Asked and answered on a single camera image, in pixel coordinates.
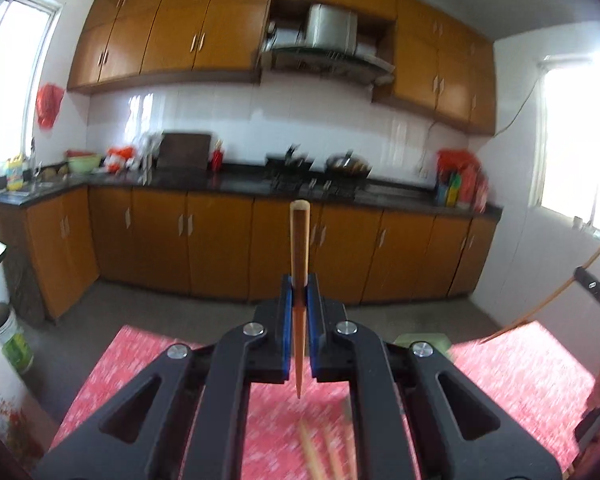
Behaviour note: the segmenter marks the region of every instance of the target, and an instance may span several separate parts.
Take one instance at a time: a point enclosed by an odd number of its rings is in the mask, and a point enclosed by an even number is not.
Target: window
[[[36,70],[54,15],[32,0],[0,4],[0,161],[27,153]]]
[[[600,230],[600,56],[546,72],[542,206]]]

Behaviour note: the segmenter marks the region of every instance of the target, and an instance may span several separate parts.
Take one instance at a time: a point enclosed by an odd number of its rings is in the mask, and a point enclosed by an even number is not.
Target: kitchen counter
[[[430,215],[473,218],[488,216],[500,220],[502,209],[488,205],[480,214],[459,208],[438,206],[432,190],[414,186],[401,186],[393,182],[368,180],[365,187],[356,191],[354,198],[324,194],[321,189],[310,189],[307,184],[299,191],[272,189],[270,180],[256,173],[219,173],[155,170],[147,183],[138,172],[121,174],[74,175],[59,180],[55,185],[35,190],[29,196],[0,192],[0,204],[26,208],[35,203],[59,196],[81,186],[142,187],[177,191],[199,191],[238,194],[263,198],[305,199],[316,203],[341,204],[378,209],[398,210]]]

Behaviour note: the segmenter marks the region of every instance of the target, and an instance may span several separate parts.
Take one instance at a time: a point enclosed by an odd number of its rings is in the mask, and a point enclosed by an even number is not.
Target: white tile backsplash
[[[290,144],[300,144],[299,152],[313,157],[314,169],[321,169],[331,154],[354,150],[371,163],[374,177],[432,184],[435,152],[468,147],[464,133],[443,124],[433,126],[427,139],[431,120],[373,104],[368,88],[282,73],[264,73],[259,86],[187,83],[94,95],[87,147],[104,152],[132,142],[141,121],[138,117],[134,127],[130,101],[140,96],[142,102],[150,93],[153,103],[144,128],[212,132],[231,161],[264,163],[266,153],[284,153]]]

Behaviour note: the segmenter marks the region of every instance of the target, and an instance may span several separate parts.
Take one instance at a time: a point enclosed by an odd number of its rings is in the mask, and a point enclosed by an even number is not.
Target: window frame
[[[46,54],[49,41],[51,40],[51,32],[53,31],[58,21],[58,16],[61,7],[58,4],[52,2],[51,0],[1,0],[0,6],[4,2],[7,2],[8,6],[2,14],[2,17],[0,18],[0,26],[2,25],[2,21],[4,20],[4,17],[7,14],[9,6],[12,2],[18,2],[20,4],[32,7],[34,9],[40,10],[41,12],[48,14],[46,25],[40,37],[40,42],[38,43],[38,47],[36,49],[34,62],[29,73],[29,81],[27,83],[29,91],[27,91],[27,96],[24,101],[24,110],[22,114],[22,126],[20,128],[20,153],[23,155],[27,155],[29,153],[29,149],[27,147],[27,139],[29,137],[32,137],[33,120],[35,117],[35,113],[33,113],[32,108],[35,102],[34,91],[36,89],[34,88],[34,86],[36,85],[36,81],[38,83],[40,82],[40,75],[42,74],[42,62],[44,61],[43,54]]]

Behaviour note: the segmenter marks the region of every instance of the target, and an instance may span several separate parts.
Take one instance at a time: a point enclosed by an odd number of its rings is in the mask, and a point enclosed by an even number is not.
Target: bucket
[[[2,354],[19,374],[25,373],[33,364],[33,352],[28,345],[14,309],[0,301],[0,344]]]

